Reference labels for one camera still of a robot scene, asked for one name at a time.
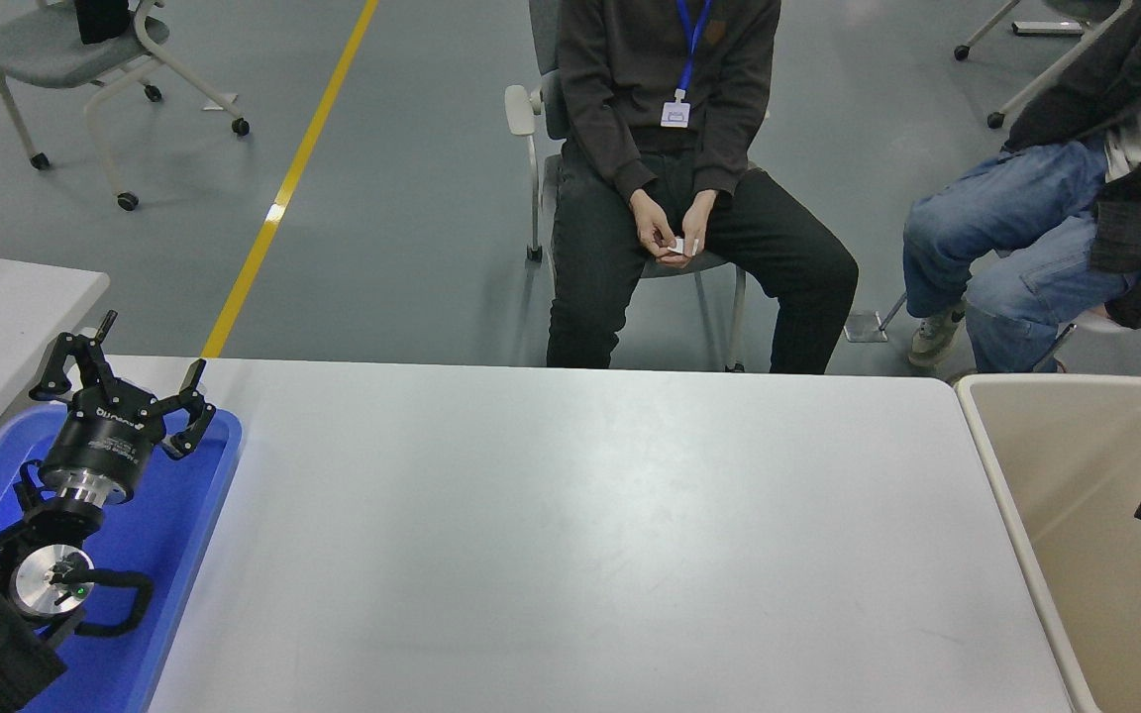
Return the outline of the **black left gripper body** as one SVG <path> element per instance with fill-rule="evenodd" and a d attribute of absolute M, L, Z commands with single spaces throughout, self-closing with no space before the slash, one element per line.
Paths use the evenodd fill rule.
<path fill-rule="evenodd" d="M 47 491 L 59 491 L 68 473 L 103 475 L 118 491 L 136 491 L 153 449 L 162 441 L 162 416 L 145 416 L 155 396 L 118 382 L 105 394 L 99 384 L 80 389 L 40 468 Z"/>

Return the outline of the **person's right hand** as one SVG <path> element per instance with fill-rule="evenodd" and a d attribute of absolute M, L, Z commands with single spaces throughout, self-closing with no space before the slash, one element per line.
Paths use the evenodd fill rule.
<path fill-rule="evenodd" d="M 675 267 L 682 254 L 671 250 L 677 236 L 659 203 L 647 191 L 637 189 L 630 194 L 628 204 L 634 218 L 640 248 L 647 250 L 657 264 Z"/>

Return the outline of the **person's left hand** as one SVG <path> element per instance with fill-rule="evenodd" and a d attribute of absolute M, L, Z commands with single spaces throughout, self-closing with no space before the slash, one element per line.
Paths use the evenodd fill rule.
<path fill-rule="evenodd" d="M 709 220 L 711 212 L 714 211 L 717 195 L 719 191 L 697 191 L 691 198 L 691 206 L 685 211 L 680 225 L 680 229 L 683 230 L 683 253 L 675 261 L 679 269 L 683 269 L 695 257 L 705 252 Z"/>

